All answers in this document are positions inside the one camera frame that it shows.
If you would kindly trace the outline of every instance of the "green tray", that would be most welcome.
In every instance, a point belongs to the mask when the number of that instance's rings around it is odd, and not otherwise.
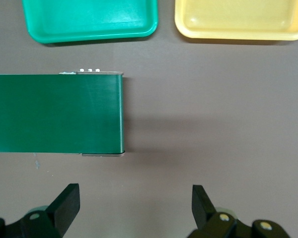
[[[144,37],[158,24],[157,0],[22,0],[40,43]]]
[[[124,153],[122,80],[0,75],[0,152]]]

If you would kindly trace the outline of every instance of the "gray table surface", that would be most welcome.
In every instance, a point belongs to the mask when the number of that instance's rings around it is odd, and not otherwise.
[[[173,18],[160,0],[150,37],[46,46],[21,0],[0,0],[0,73],[125,73],[126,155],[0,153],[7,223],[78,182],[66,238],[185,238],[202,184],[246,224],[273,220],[298,238],[298,41],[189,40]]]

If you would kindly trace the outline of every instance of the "yellow tray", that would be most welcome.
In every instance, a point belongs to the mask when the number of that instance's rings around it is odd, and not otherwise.
[[[190,38],[298,40],[298,0],[175,0],[175,24]]]

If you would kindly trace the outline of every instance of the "green rectangular panel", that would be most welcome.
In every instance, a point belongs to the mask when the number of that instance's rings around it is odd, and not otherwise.
[[[124,153],[122,79],[0,75],[0,152]]]

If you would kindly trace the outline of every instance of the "plastic tray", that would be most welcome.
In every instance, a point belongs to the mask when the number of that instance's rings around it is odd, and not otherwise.
[[[176,0],[175,23],[190,38],[297,40],[298,0]]]
[[[158,24],[157,0],[22,0],[40,43],[144,37]]]

